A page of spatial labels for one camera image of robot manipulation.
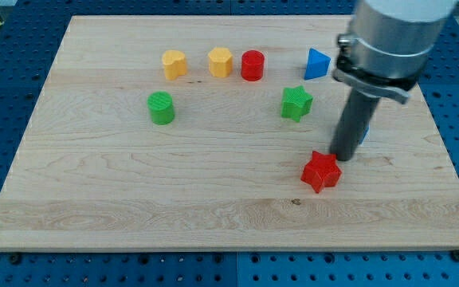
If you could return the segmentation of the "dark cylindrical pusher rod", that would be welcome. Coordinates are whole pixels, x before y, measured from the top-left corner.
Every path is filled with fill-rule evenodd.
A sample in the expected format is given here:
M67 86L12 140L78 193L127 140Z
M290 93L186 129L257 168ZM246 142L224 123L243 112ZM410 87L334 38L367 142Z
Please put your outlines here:
M348 161L353 157L379 101L379 97L351 90L329 148L337 160Z

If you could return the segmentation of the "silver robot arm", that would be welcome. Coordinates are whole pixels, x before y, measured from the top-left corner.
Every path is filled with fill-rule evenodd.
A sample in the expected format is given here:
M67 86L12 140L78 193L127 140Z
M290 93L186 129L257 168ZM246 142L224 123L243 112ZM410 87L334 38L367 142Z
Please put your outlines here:
M359 0L333 78L351 89L329 151L350 160L382 98L406 104L456 0Z

